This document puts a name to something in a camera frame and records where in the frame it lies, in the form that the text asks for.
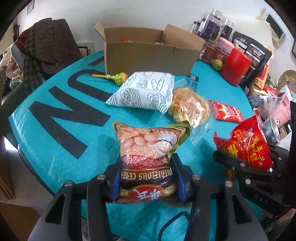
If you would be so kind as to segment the person's right hand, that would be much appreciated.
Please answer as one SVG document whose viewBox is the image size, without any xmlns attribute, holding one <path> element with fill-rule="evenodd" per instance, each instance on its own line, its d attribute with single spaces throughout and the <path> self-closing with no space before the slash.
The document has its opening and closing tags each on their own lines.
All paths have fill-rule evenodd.
<svg viewBox="0 0 296 241">
<path fill-rule="evenodd" d="M 269 212 L 267 212 L 264 209 L 261 209 L 261 213 L 264 217 L 267 217 L 269 219 L 275 220 L 276 224 L 280 224 L 286 220 L 291 220 L 295 214 L 295 209 L 292 208 L 290 209 L 288 212 L 286 212 L 285 214 L 283 214 L 282 216 L 275 216 Z"/>
</svg>

